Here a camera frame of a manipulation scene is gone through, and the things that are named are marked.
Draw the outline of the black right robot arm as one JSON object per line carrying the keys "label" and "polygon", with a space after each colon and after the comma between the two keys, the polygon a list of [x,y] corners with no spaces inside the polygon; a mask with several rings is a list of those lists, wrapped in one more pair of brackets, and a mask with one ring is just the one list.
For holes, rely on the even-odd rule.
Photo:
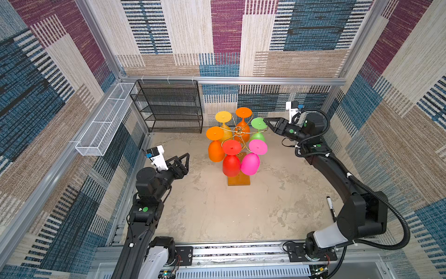
{"label": "black right robot arm", "polygon": [[[302,114],[307,115],[299,125]],[[307,234],[305,255],[310,260],[336,246],[347,247],[354,243],[388,251],[403,249],[411,239],[410,227],[403,215],[389,202],[381,191],[361,182],[323,141],[331,123],[325,112],[319,109],[297,112],[291,120],[283,117],[266,117],[263,122],[275,134],[295,142],[295,155],[305,159],[317,169],[336,190],[343,207],[336,221],[328,227]],[[391,212],[403,229],[402,239],[391,245],[378,244],[366,238],[387,231],[387,214]]]}

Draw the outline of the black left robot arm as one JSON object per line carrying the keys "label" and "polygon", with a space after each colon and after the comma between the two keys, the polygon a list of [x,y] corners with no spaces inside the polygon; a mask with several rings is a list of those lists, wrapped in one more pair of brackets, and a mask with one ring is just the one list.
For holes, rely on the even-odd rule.
{"label": "black left robot arm", "polygon": [[166,170],[142,168],[137,173],[137,193],[128,214],[125,244],[114,269],[113,279],[157,279],[162,268],[178,263],[172,237],[154,237],[164,209],[163,196],[174,180],[189,172],[190,154],[162,162]]}

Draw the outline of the red plastic wine glass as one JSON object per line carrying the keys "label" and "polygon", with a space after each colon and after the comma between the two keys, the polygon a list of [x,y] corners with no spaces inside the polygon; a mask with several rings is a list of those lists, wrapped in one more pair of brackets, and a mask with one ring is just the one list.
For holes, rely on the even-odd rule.
{"label": "red plastic wine glass", "polygon": [[226,157],[223,160],[223,173],[227,177],[235,177],[240,172],[240,160],[237,154],[242,150],[240,143],[230,139],[223,143],[223,151]]}

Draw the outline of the green plastic wine glass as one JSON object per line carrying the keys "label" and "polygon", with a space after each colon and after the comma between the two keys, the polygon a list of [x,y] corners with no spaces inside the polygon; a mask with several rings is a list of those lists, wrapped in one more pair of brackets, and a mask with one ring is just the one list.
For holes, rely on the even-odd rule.
{"label": "green plastic wine glass", "polygon": [[250,140],[260,140],[266,142],[266,138],[264,136],[264,132],[268,129],[268,126],[265,124],[264,119],[262,117],[257,117],[250,122],[255,132],[250,135]]}

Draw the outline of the pink plastic wine glass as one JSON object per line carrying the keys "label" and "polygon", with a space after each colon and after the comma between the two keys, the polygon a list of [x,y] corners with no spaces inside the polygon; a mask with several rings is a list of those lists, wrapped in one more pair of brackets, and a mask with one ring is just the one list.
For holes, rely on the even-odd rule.
{"label": "pink plastic wine glass", "polygon": [[267,143],[254,139],[249,143],[250,153],[247,154],[240,165],[240,171],[247,175],[252,176],[258,172],[260,167],[260,155],[265,155],[268,152]]}

